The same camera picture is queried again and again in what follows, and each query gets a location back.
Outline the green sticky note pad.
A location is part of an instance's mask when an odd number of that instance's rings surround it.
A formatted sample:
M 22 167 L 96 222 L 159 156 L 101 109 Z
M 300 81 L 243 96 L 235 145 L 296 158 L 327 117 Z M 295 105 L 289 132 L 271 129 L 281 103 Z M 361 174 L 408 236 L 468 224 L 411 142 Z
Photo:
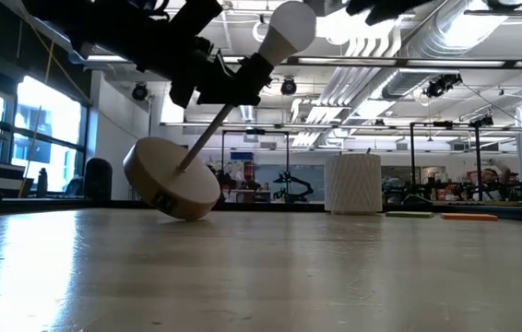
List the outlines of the green sticky note pad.
M 435 216 L 435 213 L 426 211 L 388 211 L 385 215 L 394 218 L 430 219 Z

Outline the background black rig frame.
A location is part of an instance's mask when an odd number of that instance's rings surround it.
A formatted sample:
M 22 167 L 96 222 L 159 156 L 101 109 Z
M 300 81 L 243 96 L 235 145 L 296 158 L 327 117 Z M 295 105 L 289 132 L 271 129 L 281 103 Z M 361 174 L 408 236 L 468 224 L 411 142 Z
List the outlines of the background black rig frame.
M 228 175 L 224 170 L 224 150 L 225 136 L 229 133 L 243 133 L 245 136 L 265 136 L 265 135 L 284 135 L 286 139 L 286 165 L 285 171 L 290 171 L 290 134 L 287 131 L 266 130 L 264 128 L 247 127 L 245 129 L 223 129 L 221 132 L 221 168 L 217 174 L 220 188 L 223 189 L 228 184 Z M 262 203 L 269 203 L 271 192 L 258 186 L 255 180 L 255 159 L 253 152 L 237 152 L 237 148 L 231 148 L 231 160 L 238 160 L 243 165 L 243 179 L 235 180 L 235 185 L 231 185 L 228 193 L 235 193 L 237 203 L 257 203 L 258 197 L 263 197 Z
M 416 159 L 415 159 L 415 145 L 414 145 L 414 130 L 415 127 L 425 127 L 429 129 L 439 128 L 443 130 L 460 130 L 468 131 L 472 129 L 475 135 L 475 153 L 477 166 L 477 193 L 479 200 L 483 199 L 482 193 L 482 169 L 481 169 L 481 155 L 480 155 L 480 128 L 482 121 L 475 121 L 473 123 L 456 123 L 452 121 L 430 121 L 430 122 L 411 122 L 409 124 L 409 143 L 410 143 L 410 168 L 411 168 L 411 185 L 416 184 Z

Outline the long ceiling light strip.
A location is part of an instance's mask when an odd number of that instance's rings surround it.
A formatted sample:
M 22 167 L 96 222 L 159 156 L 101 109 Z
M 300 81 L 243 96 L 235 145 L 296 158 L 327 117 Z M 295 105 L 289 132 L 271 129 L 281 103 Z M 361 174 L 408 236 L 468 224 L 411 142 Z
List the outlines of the long ceiling light strip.
M 504 69 L 522 68 L 518 59 L 471 59 L 471 58 L 390 58 L 390 57 L 341 57 L 341 56 L 290 56 L 278 62 L 270 63 L 260 55 L 223 56 L 208 59 L 209 62 L 222 62 L 225 65 L 261 64 L 289 66 L 328 66 L 328 67 L 398 67 L 398 68 L 460 68 L 460 69 Z

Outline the white textured cylinder cup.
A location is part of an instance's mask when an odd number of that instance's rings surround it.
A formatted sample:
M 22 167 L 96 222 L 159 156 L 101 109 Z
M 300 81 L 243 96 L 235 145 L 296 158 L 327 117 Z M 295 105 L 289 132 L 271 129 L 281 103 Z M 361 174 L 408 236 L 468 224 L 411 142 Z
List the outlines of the white textured cylinder cup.
M 371 153 L 338 154 L 324 165 L 325 210 L 331 214 L 374 214 L 382 210 L 381 158 Z

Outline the yellow stick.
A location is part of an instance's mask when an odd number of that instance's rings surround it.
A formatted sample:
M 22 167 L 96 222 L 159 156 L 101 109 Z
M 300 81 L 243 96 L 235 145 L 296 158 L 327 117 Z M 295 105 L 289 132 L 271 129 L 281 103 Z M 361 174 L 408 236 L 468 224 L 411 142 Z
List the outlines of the yellow stick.
M 25 167 L 36 192 L 39 171 L 45 168 L 47 195 L 62 194 L 81 172 L 87 108 L 54 84 L 65 73 L 56 58 L 57 44 L 36 29 L 31 33 L 45 58 L 40 61 L 39 74 L 28 74 L 18 83 L 11 162 Z

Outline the dark water bottle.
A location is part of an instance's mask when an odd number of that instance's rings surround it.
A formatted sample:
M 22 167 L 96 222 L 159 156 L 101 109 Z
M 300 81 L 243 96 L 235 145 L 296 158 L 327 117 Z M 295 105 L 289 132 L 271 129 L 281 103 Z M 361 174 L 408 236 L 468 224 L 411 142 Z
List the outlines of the dark water bottle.
M 41 168 L 39 171 L 38 182 L 37 182 L 37 193 L 36 196 L 44 198 L 47 196 L 48 191 L 48 174 L 45 168 Z

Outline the silver ventilation duct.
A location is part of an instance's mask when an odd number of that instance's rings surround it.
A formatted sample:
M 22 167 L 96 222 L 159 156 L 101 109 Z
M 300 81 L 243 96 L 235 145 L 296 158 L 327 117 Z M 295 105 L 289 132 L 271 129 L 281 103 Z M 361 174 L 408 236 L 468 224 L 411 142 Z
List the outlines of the silver ventilation duct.
M 350 2 L 326 6 L 317 18 L 317 34 L 334 44 L 348 46 L 348 57 L 462 59 L 502 26 L 522 26 L 522 8 L 512 0 L 434 0 L 433 9 L 410 36 L 403 37 L 400 15 L 370 23 L 364 10 L 352 16 Z M 390 110 L 424 82 L 434 84 L 442 75 L 421 69 L 343 67 L 335 69 L 326 89 L 311 110 L 308 123 L 329 123 L 344 109 L 351 113 L 341 123 L 343 136 L 352 133 L 350 122 L 372 121 Z

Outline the lamp with round wooden base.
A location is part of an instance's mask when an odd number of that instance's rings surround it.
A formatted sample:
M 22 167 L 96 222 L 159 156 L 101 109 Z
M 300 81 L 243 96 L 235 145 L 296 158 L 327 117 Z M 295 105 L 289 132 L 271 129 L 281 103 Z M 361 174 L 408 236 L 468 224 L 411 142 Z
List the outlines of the lamp with round wooden base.
M 135 143 L 124 159 L 124 172 L 146 203 L 177 219 L 200 219 L 208 214 L 219 200 L 220 188 L 197 154 L 232 109 L 229 104 L 223 106 L 190 149 L 155 136 Z

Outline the person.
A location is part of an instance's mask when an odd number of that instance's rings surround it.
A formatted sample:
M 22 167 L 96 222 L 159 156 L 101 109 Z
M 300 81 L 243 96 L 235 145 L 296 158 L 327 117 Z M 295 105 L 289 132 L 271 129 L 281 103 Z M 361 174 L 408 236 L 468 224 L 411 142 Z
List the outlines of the person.
M 481 171 L 481 180 L 484 184 L 498 183 L 506 185 L 509 183 L 511 169 L 498 160 L 490 160 L 490 166 Z

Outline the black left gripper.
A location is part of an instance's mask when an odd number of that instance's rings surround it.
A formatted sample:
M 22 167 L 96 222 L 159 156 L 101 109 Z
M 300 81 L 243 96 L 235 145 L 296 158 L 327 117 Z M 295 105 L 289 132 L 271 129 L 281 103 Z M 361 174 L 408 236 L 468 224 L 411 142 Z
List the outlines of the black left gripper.
M 209 65 L 211 41 L 200 32 L 222 11 L 217 0 L 185 0 L 176 15 L 165 24 L 164 36 L 170 46 L 172 102 L 186 108 L 194 90 L 198 104 L 257 105 L 262 88 L 262 59 L 244 58 L 236 70 L 217 59 Z

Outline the white lightbulb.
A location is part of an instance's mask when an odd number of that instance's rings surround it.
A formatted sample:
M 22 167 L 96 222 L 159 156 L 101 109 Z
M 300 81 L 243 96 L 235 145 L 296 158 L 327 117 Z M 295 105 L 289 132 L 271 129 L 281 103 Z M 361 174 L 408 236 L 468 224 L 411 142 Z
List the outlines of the white lightbulb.
M 306 50 L 314 41 L 315 34 L 316 15 L 313 9 L 302 2 L 284 2 L 274 10 L 257 53 L 275 67 L 288 57 Z

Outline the orange sticky note pad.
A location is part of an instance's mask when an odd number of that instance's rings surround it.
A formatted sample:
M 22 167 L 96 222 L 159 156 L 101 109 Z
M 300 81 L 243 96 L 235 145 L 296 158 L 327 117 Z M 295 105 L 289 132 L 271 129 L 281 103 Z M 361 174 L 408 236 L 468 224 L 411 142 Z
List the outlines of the orange sticky note pad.
M 471 214 L 471 213 L 442 213 L 442 219 L 453 220 L 478 220 L 478 221 L 498 221 L 499 217 L 491 214 Z

